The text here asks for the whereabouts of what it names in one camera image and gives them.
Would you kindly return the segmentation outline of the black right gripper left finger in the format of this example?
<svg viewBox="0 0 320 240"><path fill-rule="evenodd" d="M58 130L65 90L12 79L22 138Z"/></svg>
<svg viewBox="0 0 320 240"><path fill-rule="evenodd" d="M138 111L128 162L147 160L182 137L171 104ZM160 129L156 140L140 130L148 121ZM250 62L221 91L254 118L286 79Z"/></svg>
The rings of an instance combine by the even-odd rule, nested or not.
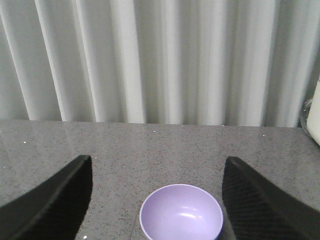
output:
<svg viewBox="0 0 320 240"><path fill-rule="evenodd" d="M0 238L75 239L92 190L92 159L80 155L37 187L1 206Z"/></svg>

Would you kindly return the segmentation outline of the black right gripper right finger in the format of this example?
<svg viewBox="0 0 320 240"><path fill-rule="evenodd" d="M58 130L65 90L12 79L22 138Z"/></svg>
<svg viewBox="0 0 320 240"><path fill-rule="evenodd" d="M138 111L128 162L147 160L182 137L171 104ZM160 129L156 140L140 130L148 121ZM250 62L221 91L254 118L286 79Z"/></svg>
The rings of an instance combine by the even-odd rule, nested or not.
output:
<svg viewBox="0 0 320 240"><path fill-rule="evenodd" d="M222 200L238 240L318 240L320 213L239 157L225 161Z"/></svg>

